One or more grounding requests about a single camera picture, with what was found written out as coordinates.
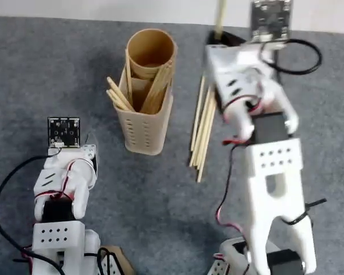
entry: beige plastic cup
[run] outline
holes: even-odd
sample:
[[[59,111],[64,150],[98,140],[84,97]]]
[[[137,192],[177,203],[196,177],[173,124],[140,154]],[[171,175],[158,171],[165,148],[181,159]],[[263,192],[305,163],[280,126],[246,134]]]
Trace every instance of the beige plastic cup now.
[[[165,98],[158,113],[147,115],[138,113],[151,81],[132,78],[133,102],[136,112],[123,111],[114,105],[119,117],[120,125],[125,138],[125,147],[131,152],[157,155],[163,150],[166,139],[167,126],[173,104],[172,83],[166,88]],[[124,95],[127,93],[126,73],[123,70],[120,90]]]
[[[144,29],[135,33],[127,43],[130,68],[134,75],[150,80],[169,60],[175,60],[177,45],[172,37],[159,29]]]

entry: ventilation hole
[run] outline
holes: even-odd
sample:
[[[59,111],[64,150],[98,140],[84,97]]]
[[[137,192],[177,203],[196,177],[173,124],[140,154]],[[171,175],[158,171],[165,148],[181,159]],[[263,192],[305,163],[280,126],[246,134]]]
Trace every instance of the ventilation hole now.
[[[238,89],[235,89],[230,95],[231,96],[235,96],[235,95],[237,95],[239,92],[241,92],[241,88],[238,88]]]
[[[236,82],[237,82],[237,79],[233,79],[230,83],[227,84],[227,87],[232,86]]]

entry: white plastic bracket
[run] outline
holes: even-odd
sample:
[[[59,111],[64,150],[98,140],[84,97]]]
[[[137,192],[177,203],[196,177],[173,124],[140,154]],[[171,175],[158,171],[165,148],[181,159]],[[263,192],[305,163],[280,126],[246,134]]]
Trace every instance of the white plastic bracket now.
[[[270,275],[265,246],[272,221],[293,221],[305,212],[300,171],[303,168],[299,139],[256,144],[245,149],[249,220],[244,230],[252,262],[259,275]],[[276,188],[267,190],[267,176],[275,177]],[[309,217],[290,226],[296,251],[306,264],[306,274],[316,269]]]
[[[119,264],[117,261],[117,259],[115,258],[115,256],[113,254],[111,255],[106,255],[103,260],[102,260],[102,269],[103,269],[103,273],[107,274],[107,257],[109,258],[110,261],[110,274],[111,275],[123,275],[123,273],[120,271]]]

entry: bamboo skewer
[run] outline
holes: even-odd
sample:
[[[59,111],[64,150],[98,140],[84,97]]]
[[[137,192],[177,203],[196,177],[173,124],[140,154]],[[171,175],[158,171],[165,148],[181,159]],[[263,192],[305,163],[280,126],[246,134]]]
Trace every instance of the bamboo skewer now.
[[[108,81],[109,85],[111,86],[111,89],[115,92],[115,94],[118,96],[118,98],[120,98],[120,100],[126,105],[126,107],[129,110],[135,112],[134,108],[127,101],[127,99],[125,98],[124,94],[120,91],[119,87],[114,83],[112,78],[107,77],[107,81]]]
[[[223,33],[223,17],[226,7],[226,0],[220,0],[217,10],[217,19],[215,25],[215,39],[220,40]],[[204,106],[201,112],[202,98],[204,94],[205,84],[205,72],[201,77],[200,91],[198,94],[196,113],[193,125],[193,133],[191,137],[192,151],[190,166],[196,166],[198,170],[197,182],[202,179],[202,173],[204,171],[206,154],[208,151],[209,139],[212,132],[212,126],[214,122],[214,114],[217,107],[217,103],[214,96],[214,86],[209,86],[205,96]]]
[[[127,106],[121,101],[121,99],[113,90],[106,90],[106,93],[119,109],[123,111],[130,111],[130,109],[127,108]]]
[[[200,125],[199,125],[199,129],[198,129],[197,136],[196,136],[195,147],[194,147],[194,150],[193,150],[193,153],[191,156],[191,160],[190,160],[190,166],[196,165],[196,157],[197,157],[198,150],[199,150],[200,144],[201,144],[201,137],[202,137],[202,132],[204,130],[204,121],[206,118],[206,112],[208,111],[208,105],[209,105],[209,90],[205,96],[204,107],[202,109]]]
[[[169,61],[166,65],[160,68],[143,103],[141,113],[148,113],[152,115],[154,112],[156,112],[156,109],[159,109],[160,100],[158,100],[158,98],[161,97],[160,94],[163,93],[162,90],[172,77],[172,67],[172,61]]]
[[[206,153],[208,152],[209,139],[210,139],[211,132],[212,132],[212,126],[213,126],[214,113],[216,111],[216,106],[217,106],[217,103],[215,101],[212,101],[212,107],[211,107],[212,110],[210,112],[210,117],[208,118],[209,119],[209,121],[208,121],[209,126],[208,126],[208,131],[207,131],[206,137],[205,137],[205,144],[203,146],[202,159],[201,159],[200,165],[198,166],[198,170],[199,170],[198,178],[197,178],[198,183],[201,182],[202,172],[204,170]]]
[[[126,57],[126,82],[127,82],[127,96],[130,104],[132,105],[132,84],[131,84],[131,69],[130,69],[130,57],[128,56],[128,50],[125,50]]]
[[[196,142],[196,134],[197,134],[197,127],[198,127],[199,118],[200,118],[201,101],[202,101],[202,95],[204,93],[204,85],[205,85],[205,75],[203,74],[203,76],[201,77],[200,90],[199,90],[196,112],[195,112],[193,136],[191,139],[191,148],[190,148],[191,151],[194,150],[195,142]]]

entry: cup with holes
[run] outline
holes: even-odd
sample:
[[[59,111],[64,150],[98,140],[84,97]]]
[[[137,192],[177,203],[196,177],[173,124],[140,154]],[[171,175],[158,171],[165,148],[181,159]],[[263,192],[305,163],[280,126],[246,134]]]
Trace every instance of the cup with holes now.
[[[154,115],[139,113],[149,91],[151,81],[132,78],[134,108],[136,112],[123,111],[114,105],[125,138],[125,146],[131,152],[157,155],[162,152],[165,143],[167,126],[173,104],[171,85],[168,85],[159,111]],[[126,70],[123,70],[120,90],[127,93]]]

